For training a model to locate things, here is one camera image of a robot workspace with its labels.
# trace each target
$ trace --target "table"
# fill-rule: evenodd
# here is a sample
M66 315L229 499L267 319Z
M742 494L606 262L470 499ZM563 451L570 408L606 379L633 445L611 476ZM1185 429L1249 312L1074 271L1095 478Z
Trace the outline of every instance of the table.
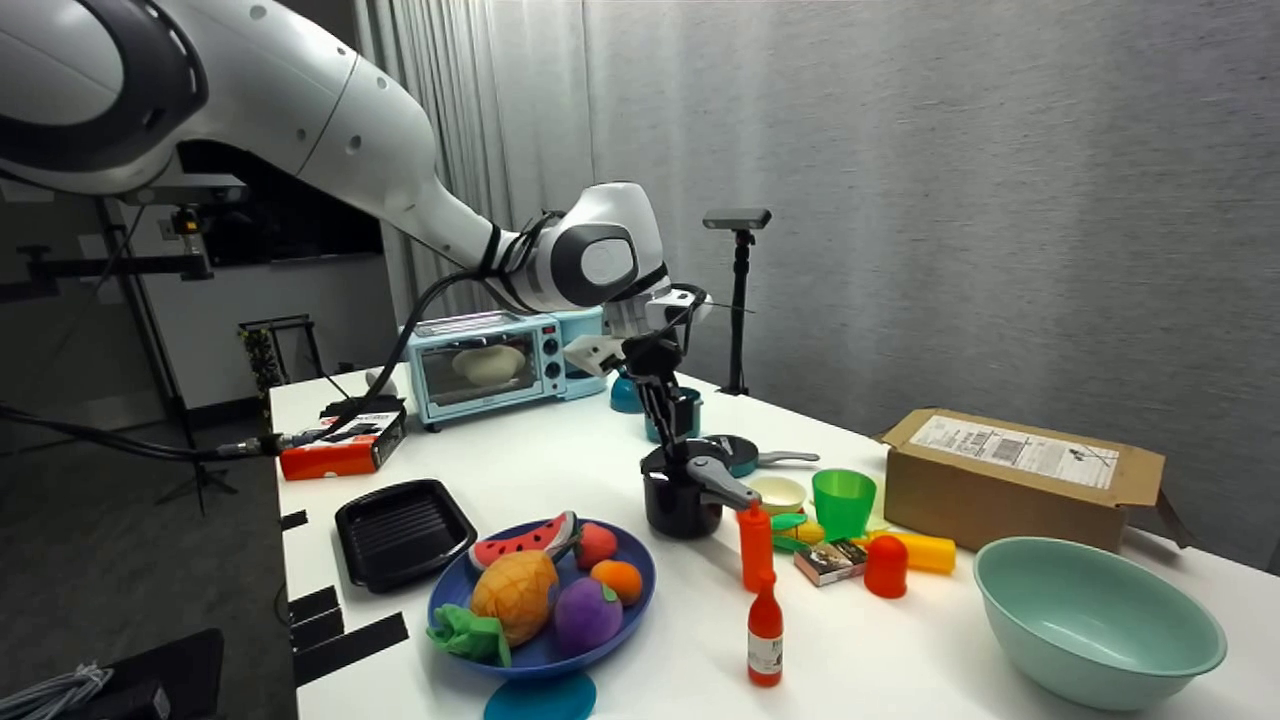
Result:
M788 408L703 393L703 432L742 432L762 449L811 449L827 466L883 476L883 445L796 417ZM314 429L337 399L324 379L273 386L282 432ZM408 437L396 454L361 478L282 478L282 513L310 513L303 526L284 531L288 594L337 586L348 628L405 613L408 644L348 665L296 692L303 720L417 720L486 715L502 686L491 674L456 666L425 641L432 585L399 594L352 586L337 555L332 513L372 488L438 476L474 515L475 531L558 515L563 507L600 515L641 534L655 560L655 594L641 631L593 666L596 715L1094 715L1027 682L997 647L973 555L956 576L909 576L903 599L875 599L860 585L811 586L782 555L783 602L783 682L762 692L744 674L749 590L735 581L735 525L724 515L710 540L665 540L644 521L641 417L620 417L608 397L536 404L488 419L446 423ZM1228 631L1228 661L1174 694L1160 720L1202 715L1280 715L1280 581L1258 569L1174 551L1163 540L1136 534L1124 548L1136 562L1197 594Z

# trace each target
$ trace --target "green bowl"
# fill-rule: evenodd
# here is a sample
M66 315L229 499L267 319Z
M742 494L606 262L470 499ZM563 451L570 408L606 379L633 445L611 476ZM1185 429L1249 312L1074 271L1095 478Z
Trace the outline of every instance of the green bowl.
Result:
M985 542L977 585L1003 655L1089 706L1146 713L1228 655L1225 628L1197 599L1089 542Z

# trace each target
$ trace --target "green plastic cup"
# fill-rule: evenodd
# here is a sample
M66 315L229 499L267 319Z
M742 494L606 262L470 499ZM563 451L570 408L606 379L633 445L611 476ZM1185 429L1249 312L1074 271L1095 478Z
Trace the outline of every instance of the green plastic cup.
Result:
M865 534L875 507L875 478L850 466L822 466L811 470L811 507L824 540Z

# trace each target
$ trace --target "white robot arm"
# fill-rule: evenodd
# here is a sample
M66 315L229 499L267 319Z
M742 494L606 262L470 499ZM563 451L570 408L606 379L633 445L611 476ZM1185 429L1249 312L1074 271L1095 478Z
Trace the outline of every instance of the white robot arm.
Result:
M596 185L531 234L439 185L427 111L273 0L5 0L0 171L90 197L154 185L184 138L282 171L479 267L521 306L608 306L611 336L691 304L670 285L644 187Z

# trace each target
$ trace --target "black square plate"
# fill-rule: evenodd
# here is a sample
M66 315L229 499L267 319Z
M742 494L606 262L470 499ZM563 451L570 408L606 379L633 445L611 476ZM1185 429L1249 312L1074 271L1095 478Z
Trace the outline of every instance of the black square plate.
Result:
M446 573L475 540L475 526L439 478L408 478L345 504L337 534L352 585L396 590Z

